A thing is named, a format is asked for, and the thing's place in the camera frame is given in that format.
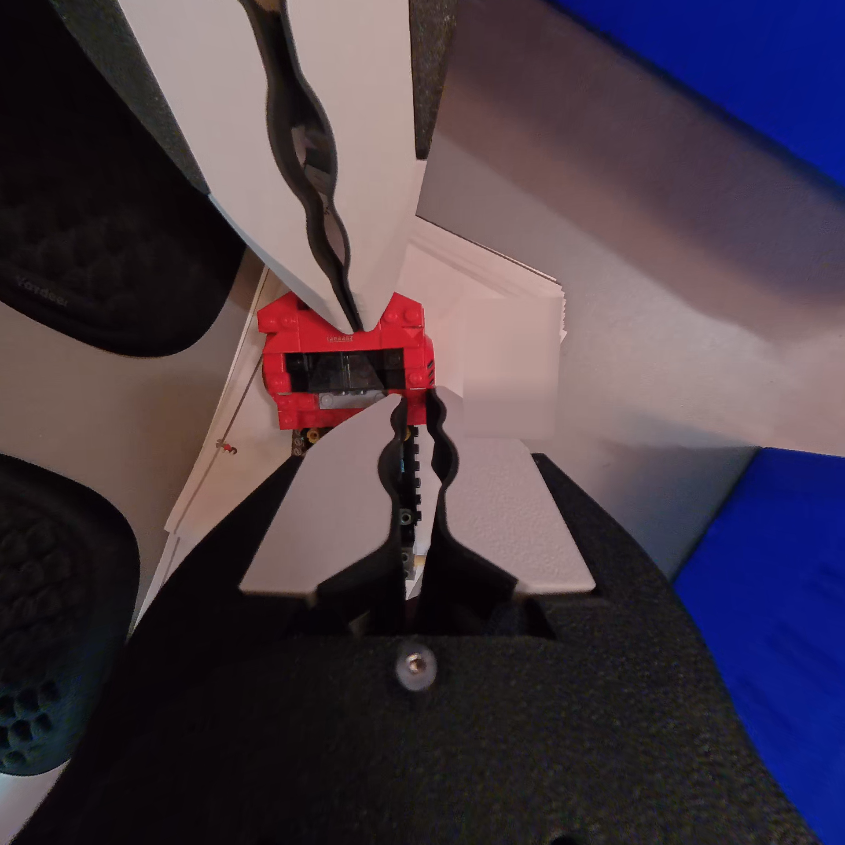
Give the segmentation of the blue plastic bin with divider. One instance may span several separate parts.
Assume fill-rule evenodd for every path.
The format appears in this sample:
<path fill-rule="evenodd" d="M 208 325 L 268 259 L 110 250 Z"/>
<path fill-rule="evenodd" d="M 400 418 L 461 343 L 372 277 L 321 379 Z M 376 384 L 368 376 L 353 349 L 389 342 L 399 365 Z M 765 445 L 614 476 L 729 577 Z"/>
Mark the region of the blue plastic bin with divider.
<path fill-rule="evenodd" d="M 759 450 L 673 588 L 772 776 L 844 843 L 844 459 Z"/>

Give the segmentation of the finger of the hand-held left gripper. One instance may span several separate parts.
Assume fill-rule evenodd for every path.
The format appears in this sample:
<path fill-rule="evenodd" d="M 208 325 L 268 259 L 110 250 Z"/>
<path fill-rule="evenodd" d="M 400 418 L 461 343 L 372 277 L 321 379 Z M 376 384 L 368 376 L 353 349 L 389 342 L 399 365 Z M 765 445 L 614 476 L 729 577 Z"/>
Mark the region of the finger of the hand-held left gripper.
<path fill-rule="evenodd" d="M 339 332 L 354 313 L 324 206 L 293 142 L 297 94 L 280 15 L 257 2 L 121 2 L 217 208 Z"/>
<path fill-rule="evenodd" d="M 331 133 L 342 293 L 313 304 L 340 331 L 376 327 L 396 291 L 426 165 L 417 159 L 406 1 L 281 2 L 294 69 Z"/>

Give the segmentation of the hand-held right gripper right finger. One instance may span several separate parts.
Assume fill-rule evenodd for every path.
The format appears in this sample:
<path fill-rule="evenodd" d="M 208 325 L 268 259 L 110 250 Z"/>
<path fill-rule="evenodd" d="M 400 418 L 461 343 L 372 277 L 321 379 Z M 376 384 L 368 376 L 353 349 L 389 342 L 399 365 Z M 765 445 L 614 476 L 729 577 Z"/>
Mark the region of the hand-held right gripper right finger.
<path fill-rule="evenodd" d="M 463 400 L 428 391 L 432 469 L 439 481 L 417 626 L 489 626 L 538 597 L 597 588 L 527 447 L 472 438 Z"/>

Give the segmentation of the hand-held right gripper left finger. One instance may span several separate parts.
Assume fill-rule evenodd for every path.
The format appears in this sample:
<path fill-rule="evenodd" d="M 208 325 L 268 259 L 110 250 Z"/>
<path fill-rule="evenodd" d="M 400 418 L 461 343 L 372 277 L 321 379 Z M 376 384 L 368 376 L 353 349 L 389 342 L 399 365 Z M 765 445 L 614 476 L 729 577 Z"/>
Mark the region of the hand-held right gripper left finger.
<path fill-rule="evenodd" d="M 303 457 L 240 582 L 251 596 L 304 599 L 344 623 L 399 630 L 405 616 L 400 463 L 407 400 L 389 395 Z"/>

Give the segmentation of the red lego car body section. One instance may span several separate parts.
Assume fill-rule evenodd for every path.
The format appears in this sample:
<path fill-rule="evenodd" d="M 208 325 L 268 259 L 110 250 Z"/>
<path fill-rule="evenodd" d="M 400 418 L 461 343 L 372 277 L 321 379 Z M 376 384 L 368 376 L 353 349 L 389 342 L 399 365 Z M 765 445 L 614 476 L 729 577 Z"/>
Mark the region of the red lego car body section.
<path fill-rule="evenodd" d="M 262 375 L 280 430 L 334 428 L 389 395 L 426 423 L 434 346 L 422 304 L 394 294 L 371 331 L 343 334 L 289 292 L 260 309 Z"/>

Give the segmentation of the white instruction booklet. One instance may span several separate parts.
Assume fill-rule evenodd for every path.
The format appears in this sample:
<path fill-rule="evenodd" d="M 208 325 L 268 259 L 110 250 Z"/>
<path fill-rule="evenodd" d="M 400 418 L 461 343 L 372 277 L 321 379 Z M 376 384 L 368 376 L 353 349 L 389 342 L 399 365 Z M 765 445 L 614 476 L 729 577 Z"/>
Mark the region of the white instruction booklet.
<path fill-rule="evenodd" d="M 139 617 L 188 551 L 290 457 L 291 435 L 264 386 L 257 321 L 289 290 L 250 251 L 243 269 L 257 287 L 206 439 L 165 523 Z M 417 217 L 397 291 L 422 305 L 436 385 L 467 398 L 471 436 L 554 433 L 566 334 L 565 292 L 555 278 Z"/>

